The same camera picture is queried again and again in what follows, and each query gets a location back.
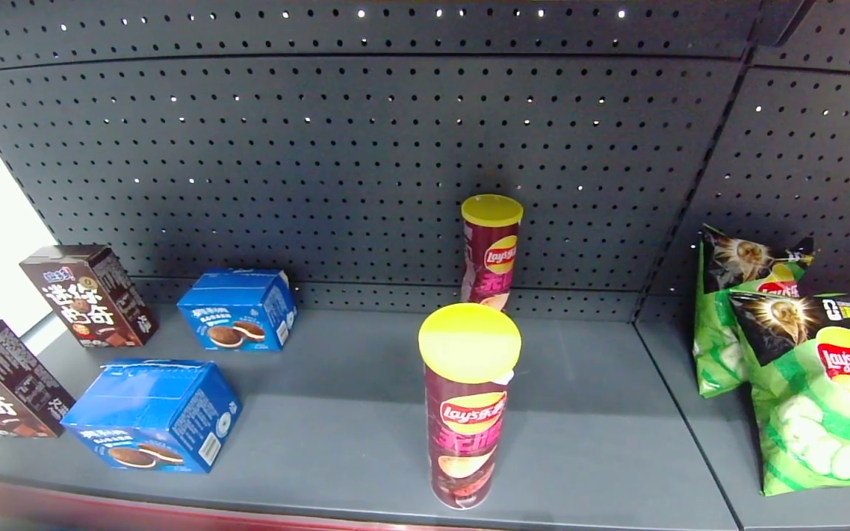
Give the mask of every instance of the product box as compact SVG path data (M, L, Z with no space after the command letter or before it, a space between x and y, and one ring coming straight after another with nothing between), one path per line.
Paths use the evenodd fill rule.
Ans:
M0 320L0 437L58 437L75 400Z
M116 359L61 421L114 468L208 473L242 412L213 362Z
M81 346L142 346L159 328L108 246L45 246L21 269Z
M213 269L179 300L206 350L280 350L297 318L280 269Z

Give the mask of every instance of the potato chip canister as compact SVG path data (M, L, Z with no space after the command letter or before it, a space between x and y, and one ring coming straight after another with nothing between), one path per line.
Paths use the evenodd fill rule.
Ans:
M425 319L418 347L432 490L448 507L468 510L490 492L520 332L504 313L462 302Z
M516 232L523 207L504 195L473 195L462 203L461 218L465 221L461 302L503 310L514 278Z

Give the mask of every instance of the yellow plastic lid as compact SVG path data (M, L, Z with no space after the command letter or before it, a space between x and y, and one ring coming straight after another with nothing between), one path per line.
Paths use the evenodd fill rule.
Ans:
M520 330L489 306L462 302L432 312L418 329L422 360L439 376L484 384L504 376L520 357Z
M472 195L461 204L461 216L480 226L517 225L523 218L523 207L506 195Z

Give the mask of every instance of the lay's chip bag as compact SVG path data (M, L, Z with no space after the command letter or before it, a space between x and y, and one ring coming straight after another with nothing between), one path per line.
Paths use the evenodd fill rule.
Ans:
M763 494L850 485L850 300L730 293L763 457Z
M805 238L789 251L731 238L704 225L694 313L697 387L710 398L746 381L746 366L736 338L732 290L799 296L796 282L812 263L814 243Z

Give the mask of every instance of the perforated metal panel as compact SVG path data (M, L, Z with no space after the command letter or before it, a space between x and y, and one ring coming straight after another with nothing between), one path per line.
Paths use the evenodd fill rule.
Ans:
M850 75L753 68L652 293L694 292L697 231L815 236L806 291L850 293Z
M135 276L456 285L460 201L527 207L516 285L640 289L736 64L191 58L0 72L0 151Z
M738 57L756 2L0 1L0 68L248 54Z
M152 302L175 305L193 280L138 278L139 293ZM355 285L355 283L299 282L294 284L297 306L337 310L387 310L428 313L458 302L458 289L441 286ZM637 293L578 292L566 290L516 289L510 295L511 316L553 319L630 319Z
M784 45L759 48L753 62L850 72L850 0L817 0Z

